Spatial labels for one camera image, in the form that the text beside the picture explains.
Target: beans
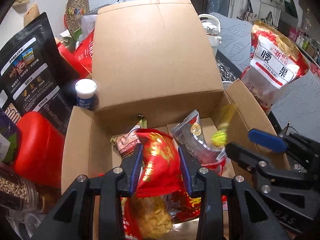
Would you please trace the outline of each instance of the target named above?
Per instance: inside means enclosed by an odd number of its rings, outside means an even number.
[[[24,181],[22,181],[21,185],[16,185],[0,177],[0,191],[19,197],[29,203],[28,188]]]

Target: woven fan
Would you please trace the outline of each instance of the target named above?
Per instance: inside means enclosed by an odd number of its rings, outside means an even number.
[[[77,19],[89,12],[89,0],[68,0],[66,4],[66,23],[70,35],[74,38],[74,33],[81,27]]]

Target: white bottle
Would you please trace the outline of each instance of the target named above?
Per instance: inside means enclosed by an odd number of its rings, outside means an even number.
[[[299,36],[297,37],[297,39],[296,39],[296,44],[299,45],[300,40],[301,40],[301,35],[299,35]]]
[[[221,31],[220,21],[217,19],[217,17],[214,17],[210,14],[200,14],[199,18],[206,18],[205,20],[202,20],[201,23],[209,39],[212,52],[214,56],[216,56],[218,46],[221,44],[221,37],[219,36]]]

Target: blue label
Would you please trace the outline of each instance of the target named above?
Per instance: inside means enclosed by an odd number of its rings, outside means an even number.
[[[91,110],[93,108],[93,97],[82,99],[77,96],[77,106]]]

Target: purple package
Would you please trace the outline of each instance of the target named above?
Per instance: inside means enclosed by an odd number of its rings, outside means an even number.
[[[21,131],[0,108],[0,161],[15,159],[21,142]]]

